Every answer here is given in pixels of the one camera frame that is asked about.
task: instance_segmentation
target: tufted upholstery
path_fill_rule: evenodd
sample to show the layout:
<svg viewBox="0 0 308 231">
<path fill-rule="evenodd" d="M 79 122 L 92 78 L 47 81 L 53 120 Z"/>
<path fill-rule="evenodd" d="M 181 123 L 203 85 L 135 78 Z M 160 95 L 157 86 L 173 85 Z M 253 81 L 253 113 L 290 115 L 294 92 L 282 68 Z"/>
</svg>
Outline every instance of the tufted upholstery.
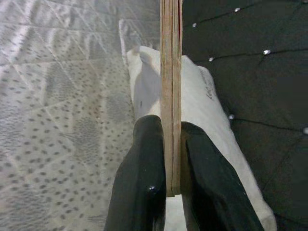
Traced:
<svg viewBox="0 0 308 231">
<path fill-rule="evenodd" d="M 183 26 L 280 230 L 308 227 L 308 1 L 185 0 Z"/>
</svg>

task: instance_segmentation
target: wooden strip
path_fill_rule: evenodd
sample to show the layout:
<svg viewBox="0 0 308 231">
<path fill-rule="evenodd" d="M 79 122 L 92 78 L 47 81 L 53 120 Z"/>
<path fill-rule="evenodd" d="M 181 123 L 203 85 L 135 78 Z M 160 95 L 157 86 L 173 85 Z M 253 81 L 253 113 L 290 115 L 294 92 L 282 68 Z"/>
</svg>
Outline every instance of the wooden strip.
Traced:
<svg viewBox="0 0 308 231">
<path fill-rule="evenodd" d="M 180 194 L 181 0 L 161 0 L 161 117 L 167 196 Z"/>
</svg>

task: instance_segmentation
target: bed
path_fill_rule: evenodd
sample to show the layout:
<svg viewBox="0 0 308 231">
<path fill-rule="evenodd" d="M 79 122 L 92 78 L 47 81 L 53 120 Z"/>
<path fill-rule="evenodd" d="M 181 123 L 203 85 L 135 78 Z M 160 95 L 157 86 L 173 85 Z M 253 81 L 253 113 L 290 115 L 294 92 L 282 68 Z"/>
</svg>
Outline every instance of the bed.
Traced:
<svg viewBox="0 0 308 231">
<path fill-rule="evenodd" d="M 0 230 L 101 231 L 157 0 L 0 1 Z"/>
</svg>

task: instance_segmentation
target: white pillowcase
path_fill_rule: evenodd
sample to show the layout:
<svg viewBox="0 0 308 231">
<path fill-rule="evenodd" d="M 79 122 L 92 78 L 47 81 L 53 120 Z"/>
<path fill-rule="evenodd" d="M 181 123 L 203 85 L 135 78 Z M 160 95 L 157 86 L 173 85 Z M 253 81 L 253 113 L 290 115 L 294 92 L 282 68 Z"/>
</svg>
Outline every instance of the white pillowcase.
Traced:
<svg viewBox="0 0 308 231">
<path fill-rule="evenodd" d="M 129 51 L 127 59 L 136 119 L 145 115 L 160 116 L 160 52 L 141 46 Z M 182 121 L 202 128 L 234 167 L 263 228 L 277 230 L 273 212 L 263 200 L 216 96 L 211 74 L 206 68 L 196 66 L 187 56 L 182 56 L 181 110 Z M 183 210 L 179 197 L 167 198 L 166 231 L 186 230 L 183 212 L 179 209 Z"/>
</svg>

